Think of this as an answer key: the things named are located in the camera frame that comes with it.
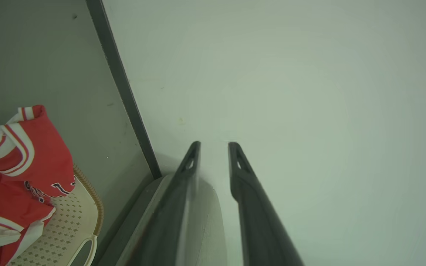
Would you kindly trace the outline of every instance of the red fabric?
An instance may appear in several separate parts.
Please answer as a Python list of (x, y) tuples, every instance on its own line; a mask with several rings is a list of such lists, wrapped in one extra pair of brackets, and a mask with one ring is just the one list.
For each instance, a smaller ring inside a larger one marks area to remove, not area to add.
[[(49, 216), (53, 210), (53, 207), (34, 200), (30, 192), (25, 189), (23, 183), (22, 181), (0, 182), (0, 217), (15, 222), (24, 228), (20, 231), (21, 237), (17, 242), (0, 246), (1, 266), (6, 265), (15, 254), (20, 242), (26, 236), (26, 231), (30, 224)], [(17, 228), (12, 228), (1, 222), (0, 225), (18, 231)]]
[[(70, 152), (44, 106), (19, 108), (0, 126), (0, 217), (15, 222), (21, 237), (0, 246), (0, 265), (10, 261), (22, 241), (38, 237), (34, 228), (42, 226), (34, 222), (45, 226), (49, 221), (54, 211), (50, 197), (63, 197), (74, 185)], [(26, 234), (28, 227), (32, 231)]]
[[(31, 187), (39, 191), (38, 195), (65, 196), (73, 190), (75, 185), (70, 151), (49, 120), (44, 106), (31, 107), (34, 118), (23, 120), (26, 118), (27, 109), (20, 110), (22, 121), (0, 126), (0, 129), (14, 136), (14, 140), (3, 136), (0, 146), (5, 141), (21, 144), (21, 147), (16, 146), (7, 155), (0, 158), (0, 171), (14, 168), (9, 173), (3, 174), (2, 181), (28, 181)], [(20, 125), (27, 137), (15, 131), (14, 124)], [(34, 157), (32, 161), (28, 158), (30, 154), (33, 154)], [(29, 164), (29, 167), (20, 174), (10, 176), (11, 173), (22, 168), (22, 166), (16, 168), (21, 162), (23, 165)], [(44, 200), (50, 200), (49, 197), (44, 197)]]

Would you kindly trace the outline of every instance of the white wall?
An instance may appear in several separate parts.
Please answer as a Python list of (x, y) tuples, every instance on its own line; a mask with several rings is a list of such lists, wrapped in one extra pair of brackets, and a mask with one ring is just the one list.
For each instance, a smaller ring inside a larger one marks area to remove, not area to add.
[(203, 143), (229, 265), (228, 141), (307, 265), (426, 265), (426, 1), (104, 4), (163, 170)]
[(139, 184), (152, 177), (84, 0), (0, 0), (0, 124), (17, 107), (36, 104), (46, 106), (101, 196), (103, 243)]

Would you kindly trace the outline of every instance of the printed number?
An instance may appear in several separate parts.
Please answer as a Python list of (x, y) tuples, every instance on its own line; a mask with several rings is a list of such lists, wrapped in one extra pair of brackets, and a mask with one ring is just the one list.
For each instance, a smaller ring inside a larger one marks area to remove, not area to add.
[(69, 192), (67, 192), (63, 187), (62, 187), (62, 185), (60, 185), (60, 183), (55, 183), (55, 184), (52, 184), (51, 185), (52, 187), (56, 187), (56, 188), (58, 188), (59, 190), (60, 190), (60, 192), (62, 192), (62, 193), (64, 193), (64, 194), (66, 194), (66, 195), (68, 195), (69, 194)]
[(24, 187), (26, 187), (26, 189), (29, 190), (32, 193), (32, 195), (38, 197), (40, 202), (44, 203), (43, 198), (47, 197), (47, 194), (42, 192), (42, 190), (40, 190), (40, 189), (32, 187), (31, 184), (29, 183), (29, 181), (24, 181)]

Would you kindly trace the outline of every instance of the beige plastic basket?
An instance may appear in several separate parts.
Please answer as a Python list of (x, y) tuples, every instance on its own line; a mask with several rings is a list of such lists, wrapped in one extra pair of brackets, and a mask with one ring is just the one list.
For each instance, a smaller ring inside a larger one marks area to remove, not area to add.
[(103, 204), (81, 170), (73, 165), (75, 188), (66, 197), (53, 198), (57, 209), (42, 236), (20, 256), (14, 266), (68, 266), (83, 245), (91, 241), (85, 266), (91, 265), (103, 223)]

